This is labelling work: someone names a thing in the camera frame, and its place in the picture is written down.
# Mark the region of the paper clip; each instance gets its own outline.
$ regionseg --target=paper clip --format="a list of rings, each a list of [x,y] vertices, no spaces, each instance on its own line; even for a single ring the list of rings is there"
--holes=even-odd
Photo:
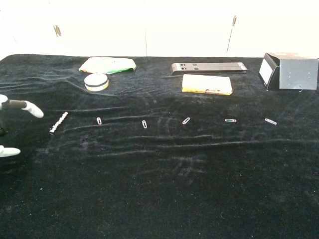
[[[182,122],[182,124],[187,124],[187,122],[190,120],[190,117],[187,117],[186,119],[184,119],[184,121]]]
[[[277,122],[274,122],[273,120],[271,120],[271,119],[267,119],[267,118],[265,118],[265,121],[267,121],[267,122],[269,122],[269,123],[272,123],[272,124],[274,124],[274,125],[276,125],[277,124]]]
[[[147,127],[148,127],[148,125],[146,124],[146,121],[145,121],[145,120],[142,120],[142,125],[143,125],[144,128],[147,128]]]
[[[102,121],[101,121],[101,118],[100,118],[100,117],[97,117],[97,118],[96,118],[96,121],[98,122],[98,124],[102,124]]]
[[[237,122],[235,119],[225,119],[226,122]]]

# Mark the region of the black velvet cloth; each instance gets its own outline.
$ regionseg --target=black velvet cloth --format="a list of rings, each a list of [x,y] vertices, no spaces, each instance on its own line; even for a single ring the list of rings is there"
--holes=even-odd
[[[0,238],[318,238],[317,91],[267,92],[261,58],[141,57],[94,93],[87,59],[0,62],[0,94],[44,112],[0,112],[21,150],[0,158]],[[225,75],[230,96],[182,93],[174,62],[249,71]]]

